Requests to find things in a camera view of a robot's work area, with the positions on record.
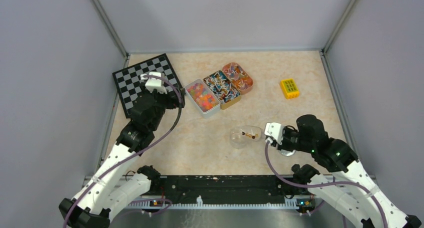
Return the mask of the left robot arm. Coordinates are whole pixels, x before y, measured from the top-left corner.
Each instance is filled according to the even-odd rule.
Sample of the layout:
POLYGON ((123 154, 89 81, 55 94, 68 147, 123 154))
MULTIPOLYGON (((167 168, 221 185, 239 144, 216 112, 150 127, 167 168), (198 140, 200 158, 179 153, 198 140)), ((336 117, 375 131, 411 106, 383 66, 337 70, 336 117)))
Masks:
POLYGON ((136 197, 158 192, 161 185, 156 177, 159 173, 148 166, 120 187, 116 184, 144 152, 176 127, 184 102, 181 88, 173 87, 171 93, 142 90, 130 111, 130 122, 121 131, 106 160, 81 191, 59 204, 63 227, 109 227, 136 197), (165 111, 174 108, 178 108, 174 124, 162 137, 155 139, 154 132, 165 111))

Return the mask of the translucent plastic scoop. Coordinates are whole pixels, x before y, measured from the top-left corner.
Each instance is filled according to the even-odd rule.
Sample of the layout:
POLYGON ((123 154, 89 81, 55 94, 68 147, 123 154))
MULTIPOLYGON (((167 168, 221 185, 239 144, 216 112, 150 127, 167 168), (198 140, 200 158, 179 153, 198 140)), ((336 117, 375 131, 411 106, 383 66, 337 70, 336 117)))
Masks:
POLYGON ((238 141, 241 143, 246 142, 260 142, 265 138, 264 131, 258 126, 242 125, 236 128, 238 141))

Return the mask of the clear plastic jar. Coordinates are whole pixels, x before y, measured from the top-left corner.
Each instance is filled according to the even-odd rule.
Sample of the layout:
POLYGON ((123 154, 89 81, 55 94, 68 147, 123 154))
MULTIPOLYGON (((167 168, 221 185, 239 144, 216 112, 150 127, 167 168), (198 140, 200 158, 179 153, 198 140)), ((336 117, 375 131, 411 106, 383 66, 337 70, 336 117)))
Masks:
POLYGON ((244 131, 240 128, 233 128, 229 133, 229 143, 235 149, 245 148, 248 144, 248 140, 244 135, 244 131))

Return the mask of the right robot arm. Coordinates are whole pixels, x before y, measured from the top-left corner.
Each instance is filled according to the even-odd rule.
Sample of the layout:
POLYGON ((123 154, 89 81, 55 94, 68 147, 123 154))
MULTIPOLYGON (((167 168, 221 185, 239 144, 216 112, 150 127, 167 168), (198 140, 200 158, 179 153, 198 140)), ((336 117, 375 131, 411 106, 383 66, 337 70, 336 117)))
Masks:
POLYGON ((344 141, 329 137, 324 124, 312 114, 296 120, 297 127, 267 123, 265 158, 274 175, 300 194, 318 196, 355 227, 421 227, 422 221, 400 210, 373 181, 358 155, 344 141), (333 182, 310 165, 294 170, 289 181, 270 164, 269 147, 285 156, 308 153, 335 178, 333 182))

